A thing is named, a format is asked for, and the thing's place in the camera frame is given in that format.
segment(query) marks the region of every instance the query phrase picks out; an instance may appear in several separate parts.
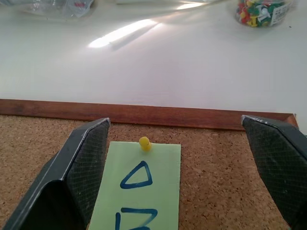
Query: cork surface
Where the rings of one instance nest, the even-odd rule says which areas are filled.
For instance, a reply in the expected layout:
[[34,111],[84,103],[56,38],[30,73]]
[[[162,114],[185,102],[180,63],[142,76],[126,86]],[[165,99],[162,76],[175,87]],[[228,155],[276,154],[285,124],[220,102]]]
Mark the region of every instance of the cork surface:
[[[0,116],[0,228],[80,121]],[[286,230],[244,132],[112,125],[109,141],[181,144],[179,230]]]

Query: white surface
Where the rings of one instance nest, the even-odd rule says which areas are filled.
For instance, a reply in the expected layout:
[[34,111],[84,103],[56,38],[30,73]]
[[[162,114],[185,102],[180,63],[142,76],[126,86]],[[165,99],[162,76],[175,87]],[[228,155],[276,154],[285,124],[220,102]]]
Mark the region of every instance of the white surface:
[[237,23],[235,0],[182,5],[0,6],[0,98],[296,113],[307,133],[307,1],[268,29]]

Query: label on container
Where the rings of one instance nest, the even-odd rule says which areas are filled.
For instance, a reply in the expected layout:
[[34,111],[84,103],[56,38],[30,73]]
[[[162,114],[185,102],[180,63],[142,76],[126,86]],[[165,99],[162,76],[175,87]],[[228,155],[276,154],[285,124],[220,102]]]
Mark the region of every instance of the label on container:
[[288,12],[289,4],[285,4],[281,7],[275,8],[273,10],[273,16],[271,21],[271,26],[279,23],[283,20],[283,18],[286,16]]

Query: paper card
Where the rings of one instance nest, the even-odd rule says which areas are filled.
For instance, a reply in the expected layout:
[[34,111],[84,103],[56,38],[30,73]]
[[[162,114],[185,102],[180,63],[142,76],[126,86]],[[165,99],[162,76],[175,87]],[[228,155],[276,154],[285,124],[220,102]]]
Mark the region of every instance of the paper card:
[[89,230],[177,230],[180,151],[111,142]]

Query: wooden frame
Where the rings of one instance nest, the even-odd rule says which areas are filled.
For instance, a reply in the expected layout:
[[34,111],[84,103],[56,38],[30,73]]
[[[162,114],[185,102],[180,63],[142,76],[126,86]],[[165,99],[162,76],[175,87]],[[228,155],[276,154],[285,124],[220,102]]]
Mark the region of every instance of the wooden frame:
[[241,116],[255,115],[298,126],[294,114],[8,99],[0,99],[0,115],[81,121],[109,117],[112,123],[229,130],[244,130]]

